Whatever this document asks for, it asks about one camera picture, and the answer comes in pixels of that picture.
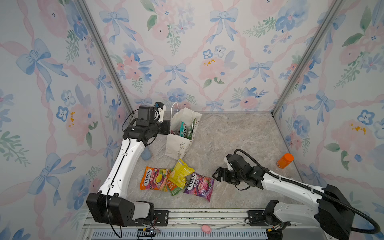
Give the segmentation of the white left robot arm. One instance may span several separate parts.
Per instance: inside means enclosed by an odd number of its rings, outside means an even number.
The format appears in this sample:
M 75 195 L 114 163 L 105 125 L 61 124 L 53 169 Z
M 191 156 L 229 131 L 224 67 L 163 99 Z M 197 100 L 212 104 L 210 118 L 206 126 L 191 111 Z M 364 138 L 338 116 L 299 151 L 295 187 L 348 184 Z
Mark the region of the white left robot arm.
M 170 133 L 170 121 L 164 120 L 166 106 L 140 106 L 123 131 L 123 141 L 114 166 L 97 193 L 90 193 L 87 206 L 95 222 L 128 227 L 133 224 L 151 225 L 155 220 L 153 203 L 130 202 L 128 186 L 136 163 L 150 139 Z

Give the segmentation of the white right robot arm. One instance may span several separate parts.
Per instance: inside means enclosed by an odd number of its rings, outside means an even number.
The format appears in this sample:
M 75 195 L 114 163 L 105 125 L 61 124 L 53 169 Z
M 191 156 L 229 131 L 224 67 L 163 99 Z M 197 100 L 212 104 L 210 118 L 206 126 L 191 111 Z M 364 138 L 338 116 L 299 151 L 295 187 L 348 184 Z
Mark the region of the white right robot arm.
M 355 214 L 338 188 L 321 188 L 284 178 L 259 163 L 252 167 L 238 154 L 228 154 L 225 162 L 226 168 L 217 168 L 213 173 L 215 180 L 234 186 L 246 183 L 249 188 L 276 192 L 298 202 L 294 205 L 271 200 L 262 213 L 249 214 L 249 225 L 270 226 L 272 231 L 281 232 L 297 223 L 319 227 L 338 240 L 349 239 Z

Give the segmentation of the teal snack packet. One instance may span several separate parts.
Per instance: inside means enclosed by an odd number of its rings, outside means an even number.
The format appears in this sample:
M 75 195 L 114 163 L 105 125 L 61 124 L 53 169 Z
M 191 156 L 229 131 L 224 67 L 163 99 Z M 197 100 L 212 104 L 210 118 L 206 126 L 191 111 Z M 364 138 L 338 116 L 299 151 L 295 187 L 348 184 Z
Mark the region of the teal snack packet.
M 188 131 L 189 131 L 189 127 L 187 126 L 187 124 L 184 122 L 181 122 L 179 136 L 186 138 L 188 135 Z

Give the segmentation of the green yellow Fox's candy bag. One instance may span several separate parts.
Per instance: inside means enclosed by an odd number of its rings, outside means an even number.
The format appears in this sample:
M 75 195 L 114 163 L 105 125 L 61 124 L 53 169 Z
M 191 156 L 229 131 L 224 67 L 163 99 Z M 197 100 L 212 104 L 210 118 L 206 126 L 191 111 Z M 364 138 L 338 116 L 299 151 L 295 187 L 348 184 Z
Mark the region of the green yellow Fox's candy bag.
M 192 124 L 187 132 L 187 135 L 186 135 L 186 138 L 189 139 L 189 140 L 192 140 L 193 137 L 194 137 L 194 131 L 195 131 L 195 128 L 196 128 L 196 120 L 197 119 L 193 119 L 192 121 Z

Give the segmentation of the white printed paper bag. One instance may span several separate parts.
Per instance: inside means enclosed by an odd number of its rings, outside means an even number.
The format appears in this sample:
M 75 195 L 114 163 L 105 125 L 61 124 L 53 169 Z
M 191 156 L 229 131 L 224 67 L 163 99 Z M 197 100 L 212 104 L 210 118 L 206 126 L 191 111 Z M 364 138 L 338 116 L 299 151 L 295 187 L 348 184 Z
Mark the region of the white printed paper bag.
M 196 128 L 194 131 L 194 137 L 197 133 L 198 124 L 202 118 L 202 114 L 194 112 L 188 108 L 179 108 L 178 103 L 173 103 L 171 107 L 171 130 L 180 129 L 181 122 L 187 124 L 190 128 L 193 119 L 196 120 Z M 187 138 L 183 138 L 177 135 L 173 135 L 170 133 L 167 135 L 167 143 L 166 143 L 166 156 L 171 157 L 175 160 L 183 159 L 188 149 L 191 147 L 194 137 L 192 140 Z

